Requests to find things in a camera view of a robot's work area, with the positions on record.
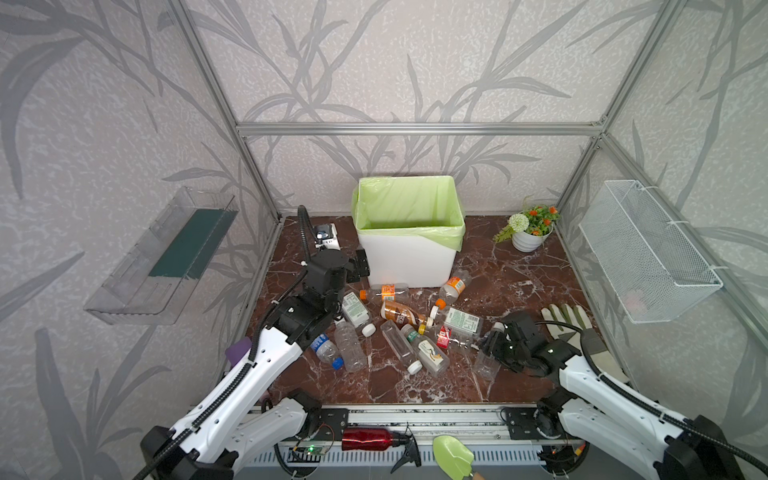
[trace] gray floor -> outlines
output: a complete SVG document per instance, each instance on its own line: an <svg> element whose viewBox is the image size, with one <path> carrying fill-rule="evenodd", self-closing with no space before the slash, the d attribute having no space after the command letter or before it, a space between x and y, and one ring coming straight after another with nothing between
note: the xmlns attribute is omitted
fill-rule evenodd
<svg viewBox="0 0 768 480"><path fill-rule="evenodd" d="M477 472L485 480L551 480L552 475L539 467L479 467ZM617 459L592 447L589 455L577 470L569 476L570 480L642 480L637 473L630 470ZM279 468L244 468L235 480L290 478ZM438 467L402 467L394 474L389 474L389 468L383 467L348 467L348 468L318 468L311 480L449 480L449 477Z"/></svg>

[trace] purple object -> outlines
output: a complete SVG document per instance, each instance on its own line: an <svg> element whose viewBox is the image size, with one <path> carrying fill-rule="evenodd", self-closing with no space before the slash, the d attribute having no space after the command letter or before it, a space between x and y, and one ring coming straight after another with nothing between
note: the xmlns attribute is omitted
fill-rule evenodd
<svg viewBox="0 0 768 480"><path fill-rule="evenodd" d="M232 366L242 359L246 353L250 350L250 338L244 336L241 340L238 340L230 348L224 350L224 355L227 356L227 360L230 361Z"/></svg>

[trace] green shovel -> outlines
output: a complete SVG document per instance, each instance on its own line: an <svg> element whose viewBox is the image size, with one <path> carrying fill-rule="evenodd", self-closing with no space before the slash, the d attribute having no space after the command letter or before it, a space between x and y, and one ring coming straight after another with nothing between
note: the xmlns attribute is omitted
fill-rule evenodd
<svg viewBox="0 0 768 480"><path fill-rule="evenodd" d="M452 480L467 477L472 480L485 480L482 475L472 471L475 454L456 437L440 435L432 441L432 451L435 453L437 464Z"/></svg>

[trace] white trash can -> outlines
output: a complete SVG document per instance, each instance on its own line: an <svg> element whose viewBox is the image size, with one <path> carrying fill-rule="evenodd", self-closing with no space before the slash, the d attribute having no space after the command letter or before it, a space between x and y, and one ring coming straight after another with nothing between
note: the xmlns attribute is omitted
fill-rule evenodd
<svg viewBox="0 0 768 480"><path fill-rule="evenodd" d="M453 177L361 178L352 217L371 285L435 287L450 277L465 232Z"/></svg>

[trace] leaf pattern wallpaper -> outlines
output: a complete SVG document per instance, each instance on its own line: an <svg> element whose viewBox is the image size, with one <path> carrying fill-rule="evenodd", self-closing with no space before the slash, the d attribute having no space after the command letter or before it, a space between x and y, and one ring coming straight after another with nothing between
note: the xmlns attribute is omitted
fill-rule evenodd
<svg viewBox="0 0 768 480"><path fill-rule="evenodd" d="M596 121L661 2L190 0L240 122ZM583 137L250 137L283 211L369 175L448 174L469 213L553 200Z"/></svg>
<svg viewBox="0 0 768 480"><path fill-rule="evenodd" d="M610 132L763 306L766 7L765 1L688 2ZM621 178L610 157L598 153L564 208L560 229L604 330L646 395L709 416L734 445L768 460L768 356L720 294L672 322L634 325L584 241L578 222L603 182ZM744 471L761 476L749 465Z"/></svg>
<svg viewBox="0 0 768 480"><path fill-rule="evenodd" d="M125 478L209 391L276 224L163 2L1 0L0 478ZM173 326L88 297L181 186L240 212Z"/></svg>

